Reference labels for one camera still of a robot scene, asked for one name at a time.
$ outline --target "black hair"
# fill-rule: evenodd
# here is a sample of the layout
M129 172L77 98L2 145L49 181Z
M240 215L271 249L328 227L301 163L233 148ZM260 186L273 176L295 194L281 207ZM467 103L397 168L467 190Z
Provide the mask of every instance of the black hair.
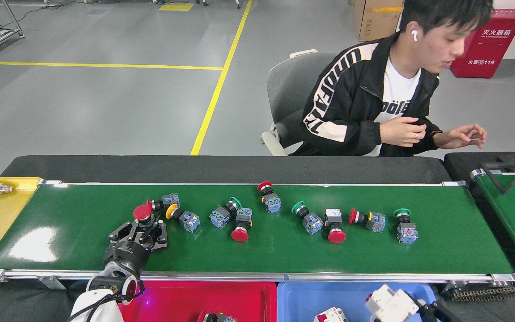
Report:
M456 25L458 29L479 28L488 24L493 0L405 0L399 29L406 31L411 21L418 22L425 34L436 27Z

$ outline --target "black jacket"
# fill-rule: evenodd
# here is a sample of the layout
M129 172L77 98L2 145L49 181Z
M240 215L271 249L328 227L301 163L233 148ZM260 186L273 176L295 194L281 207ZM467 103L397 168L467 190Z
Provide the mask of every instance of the black jacket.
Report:
M325 68L303 111L307 134L294 155L364 155L381 144L380 123L373 120L383 108L384 70L398 37L395 33L349 47ZM425 138L410 148L383 144L381 157L410 157L437 148L432 132L439 128L426 117L438 84L438 74L423 69L402 115L419 118L413 124L426 124Z

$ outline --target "blue bin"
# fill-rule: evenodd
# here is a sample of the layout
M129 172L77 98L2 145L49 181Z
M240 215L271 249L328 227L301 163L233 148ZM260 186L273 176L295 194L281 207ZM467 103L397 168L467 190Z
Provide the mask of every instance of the blue bin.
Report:
M315 282L278 284L278 322L312 322L317 314L335 306L341 308L349 322L368 322L371 312L365 298L384 283ZM436 300L429 285L419 283L385 283L393 291L402 289L427 303ZM416 314L409 322L421 322Z

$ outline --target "man's right hand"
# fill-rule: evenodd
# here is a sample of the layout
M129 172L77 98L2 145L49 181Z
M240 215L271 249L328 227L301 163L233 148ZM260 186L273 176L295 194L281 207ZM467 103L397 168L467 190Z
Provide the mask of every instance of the man's right hand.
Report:
M380 124L380 141L390 145L410 148L425 137L426 125L415 126L410 123L418 118L398 116Z

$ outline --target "white t-shirt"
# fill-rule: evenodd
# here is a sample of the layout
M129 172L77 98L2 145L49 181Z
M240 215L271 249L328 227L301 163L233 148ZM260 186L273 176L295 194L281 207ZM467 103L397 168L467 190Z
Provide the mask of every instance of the white t-shirt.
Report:
M374 122L384 123L397 116L402 116L413 99L420 77L421 70L419 69L417 75L413 78L405 78L397 72L389 58L384 70L383 109ZM374 150L364 155L364 157L378 157L381 146L382 144L377 145Z

